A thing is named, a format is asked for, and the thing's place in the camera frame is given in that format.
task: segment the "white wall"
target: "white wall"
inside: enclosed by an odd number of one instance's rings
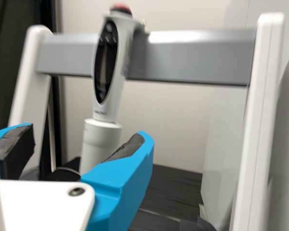
[[[146,29],[151,31],[221,27],[229,1],[126,0],[125,3],[131,7],[135,18],[145,19]],[[63,32],[99,32],[102,14],[112,3],[109,0],[62,0]],[[92,116],[92,81],[69,78],[64,88],[67,158],[71,159],[80,153],[83,120]],[[211,97],[218,89],[127,82],[118,116],[123,125],[122,142],[133,133],[145,130],[156,142],[156,164],[202,172]]]

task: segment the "screw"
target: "screw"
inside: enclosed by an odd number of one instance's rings
[[[83,188],[76,187],[76,188],[74,188],[74,189],[71,189],[71,190],[68,192],[68,195],[70,195],[70,196],[80,196],[80,195],[82,195],[84,192],[85,192],[85,190],[84,190]]]

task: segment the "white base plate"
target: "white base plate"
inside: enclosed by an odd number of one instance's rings
[[[70,196],[75,187],[85,192]],[[0,180],[0,197],[7,231],[82,231],[94,205],[93,188],[79,182]]]

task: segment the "white vertical post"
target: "white vertical post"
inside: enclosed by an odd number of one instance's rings
[[[35,151],[25,169],[39,164],[51,78],[37,73],[35,67],[41,45],[49,35],[52,32],[45,26],[31,26],[27,30],[9,118],[9,126],[21,123],[34,126]]]

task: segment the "black rubber pad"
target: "black rubber pad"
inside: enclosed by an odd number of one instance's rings
[[[34,153],[33,126],[18,127],[0,139],[0,178],[17,180]]]
[[[137,149],[144,143],[144,138],[138,133],[134,134],[129,141],[124,143],[119,147],[110,157],[108,157],[104,162],[118,160],[124,157],[129,157],[133,155]]]

